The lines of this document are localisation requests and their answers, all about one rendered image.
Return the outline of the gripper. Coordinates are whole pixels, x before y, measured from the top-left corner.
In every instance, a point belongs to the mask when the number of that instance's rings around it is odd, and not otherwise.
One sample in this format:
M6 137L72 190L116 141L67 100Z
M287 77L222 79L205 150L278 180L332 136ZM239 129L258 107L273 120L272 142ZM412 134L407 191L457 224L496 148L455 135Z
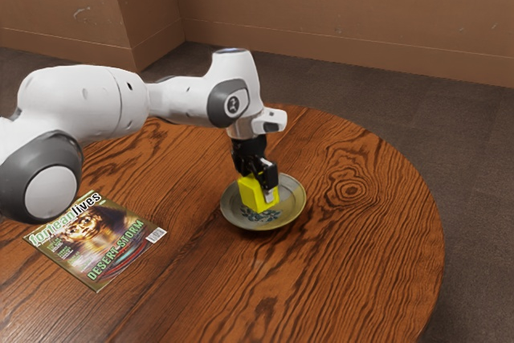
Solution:
M274 199L274 189L279 184L277 164L265 158L267 138L264 134L246 140L231 139L231 156L235 169L241 176L257 175L265 203Z

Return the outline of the yellow block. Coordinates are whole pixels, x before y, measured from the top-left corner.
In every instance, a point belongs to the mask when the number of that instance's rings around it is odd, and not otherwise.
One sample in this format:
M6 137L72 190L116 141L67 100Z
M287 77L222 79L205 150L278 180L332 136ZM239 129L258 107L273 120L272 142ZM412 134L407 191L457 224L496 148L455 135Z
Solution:
M262 213L275 204L275 192L271 193L271 201L267 202L263 189L253 174L238 178L237 185L242 204L255 213Z

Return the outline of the olive patterned plate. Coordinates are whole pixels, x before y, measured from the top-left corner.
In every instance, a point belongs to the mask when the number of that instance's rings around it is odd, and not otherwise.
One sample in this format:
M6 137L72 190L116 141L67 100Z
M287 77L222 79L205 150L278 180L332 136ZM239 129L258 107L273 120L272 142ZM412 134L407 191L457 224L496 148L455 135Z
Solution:
M220 208L231 224L250 231L269 231L294 221L307 201L304 187L292 176L279 173L279 202L262 213L244 206L237 182L232 182L223 192Z

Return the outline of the green cover magazine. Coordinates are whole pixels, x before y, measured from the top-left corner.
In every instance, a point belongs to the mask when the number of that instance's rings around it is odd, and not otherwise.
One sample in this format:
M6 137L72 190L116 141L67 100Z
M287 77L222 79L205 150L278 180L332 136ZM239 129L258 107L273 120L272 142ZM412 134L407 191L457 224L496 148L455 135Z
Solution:
M23 239L99 292L166 234L148 219L91 190Z

